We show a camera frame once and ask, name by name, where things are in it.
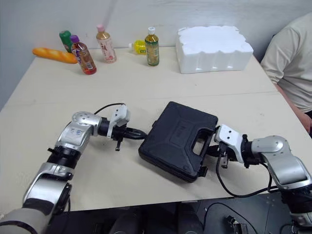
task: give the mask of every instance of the white styrofoam packaging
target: white styrofoam packaging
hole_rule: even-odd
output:
[[[234,26],[181,28],[175,48],[183,74],[244,70],[254,52]]]

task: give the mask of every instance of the white table surface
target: white table surface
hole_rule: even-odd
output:
[[[292,152],[312,171],[312,141],[283,97],[271,84],[255,58],[244,71],[182,75],[174,48],[161,48],[160,65],[146,66],[145,56],[117,49],[118,61],[98,61],[97,73],[82,75],[77,64],[36,58],[6,106],[0,112],[0,212],[21,206],[23,194],[47,160],[64,126],[76,111],[90,111],[124,101],[131,111],[129,127],[149,132],[169,101],[218,116],[247,133],[249,140],[280,135]],[[112,110],[100,113],[110,117]],[[138,155],[142,141],[116,142],[92,137],[71,181],[73,210],[228,197],[215,174],[216,159],[207,157],[205,178],[186,183],[149,164]],[[220,169],[235,193],[267,186],[261,166],[244,169],[230,163]]]

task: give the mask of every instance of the robotic arm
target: robotic arm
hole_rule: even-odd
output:
[[[227,168],[229,160],[244,163],[246,168],[266,163],[295,225],[300,230],[312,230],[311,175],[302,161],[291,154],[287,140],[267,136],[248,141],[247,135],[226,125],[219,126],[214,140],[219,144],[217,151],[223,168]]]
[[[24,195],[23,206],[0,221],[3,234],[42,234],[53,215],[64,211],[72,186],[68,183],[90,136],[105,136],[117,141],[120,150],[123,138],[144,139],[140,130],[127,128],[130,112],[121,105],[111,120],[89,112],[77,112],[64,128],[47,162],[43,163]]]

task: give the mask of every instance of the person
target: person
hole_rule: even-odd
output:
[[[273,37],[261,66],[312,137],[312,12]]]

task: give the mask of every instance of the beige shirt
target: beige shirt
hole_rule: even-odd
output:
[[[312,13],[273,37],[261,65],[294,105],[305,113],[312,110]]]

